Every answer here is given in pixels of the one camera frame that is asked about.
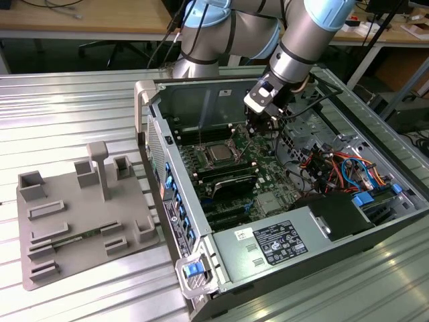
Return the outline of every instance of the metal bracket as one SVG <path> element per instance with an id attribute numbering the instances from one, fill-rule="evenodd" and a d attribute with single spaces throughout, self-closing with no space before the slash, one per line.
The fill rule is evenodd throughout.
<path id="1" fill-rule="evenodd" d="M 194 297 L 199 297 L 200 295 L 204 294 L 210 294 L 214 293 L 219 289 L 218 283 L 217 283 L 217 277 L 215 275 L 215 272 L 211 270 L 211 280 L 202 286 L 199 286 L 197 288 L 191 288 L 188 284 L 188 279 L 185 276 L 184 273 L 184 267 L 186 265 L 189 265 L 191 263 L 195 263 L 201 261 L 204 265 L 204 268 L 208 270 L 210 266 L 207 264 L 207 261 L 205 260 L 205 257 L 200 252 L 195 252 L 188 257 L 180 258 L 177 260 L 176 265 L 174 269 L 176 270 L 176 274 L 178 276 L 180 288 L 182 289 L 182 294 L 185 298 L 188 300 L 193 299 Z"/>
<path id="2" fill-rule="evenodd" d="M 142 132 L 141 107 L 152 104 L 157 94 L 158 88 L 153 80 L 141 80 L 134 85 L 134 122 L 137 134 Z"/>

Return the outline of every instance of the blue latch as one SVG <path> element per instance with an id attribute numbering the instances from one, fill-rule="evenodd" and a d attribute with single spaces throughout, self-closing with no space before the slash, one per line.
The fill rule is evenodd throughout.
<path id="1" fill-rule="evenodd" d="M 398 183 L 395 183 L 391 188 L 393 189 L 394 193 L 397 195 L 402 192 L 402 187 Z"/>
<path id="2" fill-rule="evenodd" d="M 184 268 L 185 275 L 187 278 L 204 274 L 204 266 L 201 262 L 192 263 Z"/>
<path id="3" fill-rule="evenodd" d="M 180 213 L 180 218 L 183 219 L 186 214 L 186 210 L 185 210 L 185 207 L 183 207 L 183 205 L 179 207 L 179 213 Z"/>
<path id="4" fill-rule="evenodd" d="M 183 228 L 186 230 L 186 228 L 188 228 L 189 226 L 190 226 L 189 218 L 186 217 L 183 223 Z"/>
<path id="5" fill-rule="evenodd" d="M 195 240 L 195 233 L 192 229 L 189 231 L 189 239 L 191 243 Z"/>
<path id="6" fill-rule="evenodd" d="M 366 205 L 367 203 L 372 203 L 374 201 L 374 198 L 368 193 L 358 193 L 355 195 L 355 198 L 353 198 L 353 202 L 356 206 L 362 207 L 363 205 Z"/>
<path id="7" fill-rule="evenodd" d="M 173 177 L 172 176 L 168 176 L 167 177 L 167 181 L 166 181 L 166 188 L 170 189 L 172 187 L 173 184 Z"/>

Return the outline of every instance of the desk in background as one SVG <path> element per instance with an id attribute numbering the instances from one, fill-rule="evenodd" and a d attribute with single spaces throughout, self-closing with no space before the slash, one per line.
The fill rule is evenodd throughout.
<path id="1" fill-rule="evenodd" d="M 75 6 L 83 19 L 14 1 L 11 10 L 0 11 L 0 39 L 159 41 L 171 20 L 162 0 L 84 0 Z M 355 15 L 363 21 L 367 17 L 367 13 L 359 8 Z M 361 46 L 363 40 L 364 37 L 356 33 L 339 31 L 331 45 Z M 429 41 L 421 41 L 403 30 L 400 23 L 393 23 L 393 28 L 381 35 L 355 71 L 347 83 L 349 88 L 357 84 L 383 47 L 429 48 Z M 240 57 L 230 57 L 229 66 L 238 66 L 239 63 Z M 7 73 L 7 64 L 0 49 L 0 74 Z"/>

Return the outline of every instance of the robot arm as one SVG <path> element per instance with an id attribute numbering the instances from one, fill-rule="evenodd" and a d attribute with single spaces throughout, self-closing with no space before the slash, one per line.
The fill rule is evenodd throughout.
<path id="1" fill-rule="evenodd" d="M 261 114 L 280 90 L 304 82 L 354 5 L 355 0 L 288 1 L 288 28 L 269 61 L 269 71 L 245 97 L 246 105 Z"/>
<path id="2" fill-rule="evenodd" d="M 195 0 L 187 7 L 192 12 L 173 77 L 216 76 L 223 53 L 261 59 L 274 50 L 268 72 L 245 98 L 261 114 L 280 90 L 304 82 L 354 5 L 355 0 Z M 287 28 L 276 48 L 280 17 Z"/>

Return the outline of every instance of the aluminum extrusion table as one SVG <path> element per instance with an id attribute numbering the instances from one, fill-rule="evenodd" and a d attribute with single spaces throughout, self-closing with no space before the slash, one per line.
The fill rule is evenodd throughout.
<path id="1" fill-rule="evenodd" d="M 315 71 L 324 78 L 329 76 L 319 68 Z M 260 68 L 222 69 L 223 74 L 235 75 L 261 72 Z M 43 176 L 72 172 L 73 162 L 86 155 L 86 143 L 105 140 L 112 156 L 126 154 L 132 161 L 158 222 L 135 141 L 133 86 L 142 79 L 165 76 L 151 70 L 0 78 L 2 321 L 188 321 L 165 242 L 31 292 L 21 285 L 15 203 L 18 173 L 36 168 Z M 429 184 L 424 159 L 408 151 L 405 141 L 393 132 L 380 129 L 376 116 L 352 92 L 346 91 L 341 99 Z M 324 108 L 334 108 L 331 105 L 324 102 Z M 338 126 L 347 130 L 347 124 Z M 429 218 L 372 250 L 213 321 L 427 321 L 427 267 Z"/>

